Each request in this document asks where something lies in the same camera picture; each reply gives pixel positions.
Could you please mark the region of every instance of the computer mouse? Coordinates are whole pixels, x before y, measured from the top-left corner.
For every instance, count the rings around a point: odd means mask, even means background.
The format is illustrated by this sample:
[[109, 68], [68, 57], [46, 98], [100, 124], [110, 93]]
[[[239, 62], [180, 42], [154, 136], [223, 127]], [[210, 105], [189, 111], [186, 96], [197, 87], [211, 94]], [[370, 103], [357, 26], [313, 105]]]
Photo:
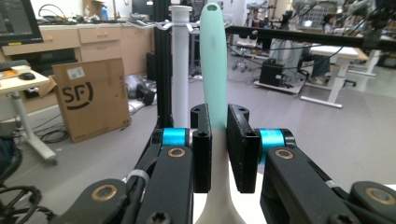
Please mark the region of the computer mouse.
[[18, 76], [22, 80], [33, 80], [35, 79], [35, 74], [33, 73], [22, 73]]

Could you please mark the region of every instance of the concrete floor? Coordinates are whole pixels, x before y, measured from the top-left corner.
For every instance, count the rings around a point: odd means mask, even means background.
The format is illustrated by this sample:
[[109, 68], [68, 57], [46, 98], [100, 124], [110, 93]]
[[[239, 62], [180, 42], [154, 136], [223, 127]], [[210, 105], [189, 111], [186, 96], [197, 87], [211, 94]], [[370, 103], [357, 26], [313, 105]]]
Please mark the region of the concrete floor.
[[[257, 77], [260, 70], [254, 74], [232, 71], [233, 60], [234, 57], [229, 58], [228, 102], [250, 110], [251, 127], [291, 130], [299, 148], [346, 191], [361, 180], [396, 184], [394, 70], [377, 67], [377, 77], [348, 74], [347, 78], [358, 81], [358, 86], [340, 91], [337, 103], [344, 107], [337, 109], [257, 88], [249, 81]], [[328, 92], [305, 86], [302, 94], [320, 98], [327, 97]], [[189, 107], [203, 102], [203, 83], [192, 79]], [[59, 114], [59, 108], [54, 106], [31, 114], [30, 120], [35, 127]], [[123, 131], [105, 133], [76, 144], [69, 139], [50, 144], [57, 154], [58, 165], [43, 162], [29, 146], [20, 143], [23, 163], [6, 184], [36, 186], [43, 194], [41, 204], [62, 214], [91, 183], [106, 178], [122, 179], [134, 169], [156, 117], [156, 105], [146, 106], [132, 115], [132, 125]], [[62, 117], [58, 117], [46, 126], [62, 122]], [[43, 223], [43, 220], [36, 215], [30, 223]]]

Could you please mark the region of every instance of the table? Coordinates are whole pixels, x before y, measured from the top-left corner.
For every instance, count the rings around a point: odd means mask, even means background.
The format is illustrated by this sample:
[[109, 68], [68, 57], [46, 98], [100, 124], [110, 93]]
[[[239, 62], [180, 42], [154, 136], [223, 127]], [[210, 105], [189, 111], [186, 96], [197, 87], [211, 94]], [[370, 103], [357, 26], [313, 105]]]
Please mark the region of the table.
[[19, 94], [19, 91], [41, 86], [50, 81], [47, 77], [44, 77], [35, 71], [31, 71], [31, 73], [35, 74], [35, 79], [33, 80], [22, 80], [18, 77], [11, 77], [0, 80], [0, 94], [11, 94], [13, 104], [15, 106], [15, 109], [17, 110], [18, 115], [21, 117], [21, 123], [25, 129], [25, 134], [23, 135], [23, 137], [26, 139], [26, 141], [46, 161], [52, 161], [56, 163], [56, 154], [34, 134], [33, 128], [30, 124], [30, 120], [27, 117], [26, 110]]
[[[312, 47], [311, 48], [311, 53], [312, 54], [317, 54], [317, 55], [323, 55], [323, 56], [333, 56], [335, 52], [337, 52], [341, 47], [332, 47], [332, 46], [317, 46], [317, 47]], [[350, 62], [354, 60], [363, 60], [367, 61], [368, 57], [366, 54], [364, 54], [360, 49], [354, 49], [354, 48], [347, 48], [343, 47], [338, 53], [335, 54], [337, 56], [337, 64], [340, 66], [340, 69], [337, 74], [332, 73], [331, 81], [333, 80], [332, 86], [329, 87], [324, 87], [324, 86], [319, 86], [311, 83], [305, 83], [307, 86], [312, 86], [315, 88], [320, 88], [324, 90], [329, 90], [330, 96], [327, 101], [307, 97], [307, 96], [302, 96], [302, 100], [306, 100], [309, 102], [317, 103], [317, 104], [322, 104], [322, 105], [329, 105], [337, 108], [342, 108], [343, 106], [340, 104], [337, 104], [335, 101], [337, 99], [339, 91], [343, 88], [345, 80], [346, 80], [346, 74], [347, 70], [349, 67]]]
[[373, 73], [373, 70], [374, 70], [374, 67], [376, 66], [376, 64], [378, 63], [380, 53], [381, 53], [381, 50], [374, 49], [370, 52], [369, 60], [364, 65], [351, 64], [349, 66], [349, 67], [363, 69], [364, 71], [348, 70], [348, 72], [375, 77], [376, 74]]

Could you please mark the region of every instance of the table leg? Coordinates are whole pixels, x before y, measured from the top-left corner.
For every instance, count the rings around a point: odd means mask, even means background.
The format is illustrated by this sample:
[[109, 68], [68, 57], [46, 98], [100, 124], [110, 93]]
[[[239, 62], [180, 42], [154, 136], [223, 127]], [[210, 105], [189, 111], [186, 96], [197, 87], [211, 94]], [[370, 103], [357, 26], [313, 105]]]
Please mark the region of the table leg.
[[23, 106], [20, 94], [17, 91], [12, 92], [12, 100], [14, 102], [17, 113], [21, 117], [21, 123], [25, 129], [24, 137], [26, 141], [40, 154], [46, 161], [53, 161], [56, 163], [56, 154], [45, 145], [33, 132], [32, 125], [27, 117], [26, 110]]
[[338, 92], [344, 86], [349, 62], [350, 62], [349, 59], [338, 58], [338, 63], [340, 64], [340, 70], [338, 71], [338, 74], [334, 79], [334, 83], [332, 84], [332, 89], [327, 101], [322, 101], [307, 96], [302, 96], [300, 99], [321, 105], [329, 105], [337, 108], [342, 108], [343, 106], [340, 104], [336, 104], [335, 101], [337, 100]]
[[365, 69], [365, 72], [356, 71], [356, 70], [349, 70], [348, 72], [375, 77], [376, 74], [373, 73], [373, 70], [374, 70], [375, 65], [378, 63], [380, 52], [381, 52], [381, 50], [372, 50], [370, 52], [369, 60], [365, 63], [364, 66], [350, 65], [352, 67], [363, 68], [363, 69]]

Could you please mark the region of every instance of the wooden cabinet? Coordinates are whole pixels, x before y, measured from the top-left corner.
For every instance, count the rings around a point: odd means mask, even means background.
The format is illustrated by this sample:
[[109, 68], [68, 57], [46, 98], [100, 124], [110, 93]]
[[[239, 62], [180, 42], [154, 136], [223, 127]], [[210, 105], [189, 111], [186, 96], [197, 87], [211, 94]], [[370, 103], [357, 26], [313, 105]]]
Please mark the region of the wooden cabinet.
[[[12, 55], [55, 49], [74, 49], [79, 62], [122, 58], [124, 75], [146, 74], [146, 54], [153, 49], [153, 31], [119, 24], [40, 27], [44, 43], [6, 46], [0, 50], [0, 62]], [[27, 112], [56, 105], [52, 95], [23, 99]]]
[[121, 28], [120, 47], [125, 75], [146, 74], [146, 54], [151, 52], [153, 34], [152, 30]]
[[78, 33], [81, 44], [120, 40], [120, 27], [79, 29]]
[[43, 36], [44, 43], [5, 46], [3, 47], [4, 55], [33, 53], [54, 49], [73, 49], [80, 46], [78, 30], [76, 29], [46, 30], [41, 31], [41, 35]]
[[81, 45], [81, 60], [92, 62], [105, 59], [120, 58], [120, 41], [107, 41]]
[[83, 62], [120, 58], [120, 27], [79, 29]]

